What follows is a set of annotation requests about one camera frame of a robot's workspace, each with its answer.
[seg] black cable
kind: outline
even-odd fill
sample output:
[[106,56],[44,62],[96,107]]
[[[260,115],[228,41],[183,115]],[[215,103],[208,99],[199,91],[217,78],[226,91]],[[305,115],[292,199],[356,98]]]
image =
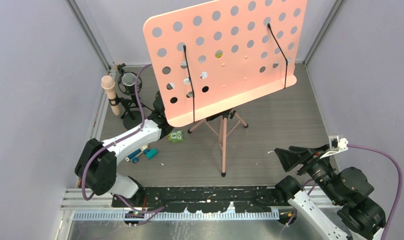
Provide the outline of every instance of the black cable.
[[283,88],[283,89],[285,89],[285,88],[286,88],[286,80],[287,80],[287,78],[288,78],[288,59],[286,58],[285,53],[282,51],[282,48],[280,47],[279,42],[277,41],[276,37],[274,36],[273,30],[271,30],[271,24],[268,23],[268,24],[267,24],[267,27],[269,28],[269,32],[271,33],[272,38],[274,39],[275,43],[276,43],[277,46],[278,46],[278,49],[280,49],[280,52],[281,52],[281,54],[283,55],[284,60],[286,61],[286,73],[285,73],[285,75],[284,75],[284,88]]
[[191,95],[193,97],[193,122],[195,122],[195,90],[193,89],[193,83],[192,83],[192,78],[190,77],[190,70],[189,70],[189,64],[188,64],[188,56],[186,54],[186,45],[183,45],[183,50],[184,50],[184,59],[186,60],[186,68],[187,68],[187,73],[189,75],[189,81],[190,81],[190,87],[191,87]]

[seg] gray wooden floor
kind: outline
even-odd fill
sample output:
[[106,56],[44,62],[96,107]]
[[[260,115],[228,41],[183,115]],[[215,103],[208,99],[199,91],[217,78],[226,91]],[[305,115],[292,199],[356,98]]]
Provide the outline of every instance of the gray wooden floor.
[[[192,134],[187,133],[192,125],[175,128],[185,130],[184,142],[171,143],[167,138],[154,142],[149,145],[159,152],[154,159],[141,156],[138,163],[123,161],[118,172],[148,187],[275,185],[286,175],[295,177],[298,168],[284,172],[273,150],[290,145],[319,147],[328,143],[328,138],[302,64],[296,65],[294,75],[297,77],[294,86],[235,108],[249,128],[240,125],[227,138],[226,177],[221,177],[222,154],[217,136],[206,125]],[[158,91],[152,69],[148,68],[141,77],[141,101],[152,107]],[[210,122],[216,130],[218,121]],[[229,120],[228,129],[236,122],[236,118]],[[108,108],[100,139],[125,131],[120,117]],[[308,178],[308,175],[298,177],[301,183]]]

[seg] beige cylinder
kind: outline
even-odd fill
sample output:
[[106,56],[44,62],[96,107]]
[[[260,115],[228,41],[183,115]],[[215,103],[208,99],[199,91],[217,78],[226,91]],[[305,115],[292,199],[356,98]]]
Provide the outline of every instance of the beige cylinder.
[[[104,76],[102,77],[102,88],[105,89],[106,96],[108,99],[115,99],[117,97],[117,94],[115,93],[115,82],[112,79],[111,76]],[[118,105],[116,106],[110,106],[112,109],[113,114],[115,115],[120,115],[120,107]]]

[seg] black round base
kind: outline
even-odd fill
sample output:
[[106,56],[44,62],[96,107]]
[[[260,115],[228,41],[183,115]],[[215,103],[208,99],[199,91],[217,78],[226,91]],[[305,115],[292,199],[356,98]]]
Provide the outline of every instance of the black round base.
[[129,116],[129,114],[125,114],[124,118],[122,119],[122,124],[127,130],[137,127],[142,123],[142,114],[139,111],[131,111],[131,115],[133,119]]

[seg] gray wall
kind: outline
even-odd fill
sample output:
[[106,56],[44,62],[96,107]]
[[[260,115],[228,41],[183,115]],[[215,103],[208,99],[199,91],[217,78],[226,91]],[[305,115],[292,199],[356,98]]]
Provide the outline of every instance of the gray wall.
[[[306,13],[296,58],[299,62],[307,56],[335,2],[335,0],[305,1],[307,1]],[[76,0],[76,2],[110,61],[142,65],[151,62],[142,30],[148,18],[205,3],[208,0]],[[256,2],[264,4],[265,0]]]
[[[346,1],[308,70],[328,133],[388,152],[404,176],[404,0]],[[358,149],[336,158],[340,169],[354,166],[367,175],[373,200],[389,214],[398,176],[393,164]],[[404,239],[404,183],[388,239]]]
[[64,0],[0,0],[0,240],[53,239],[104,72]]

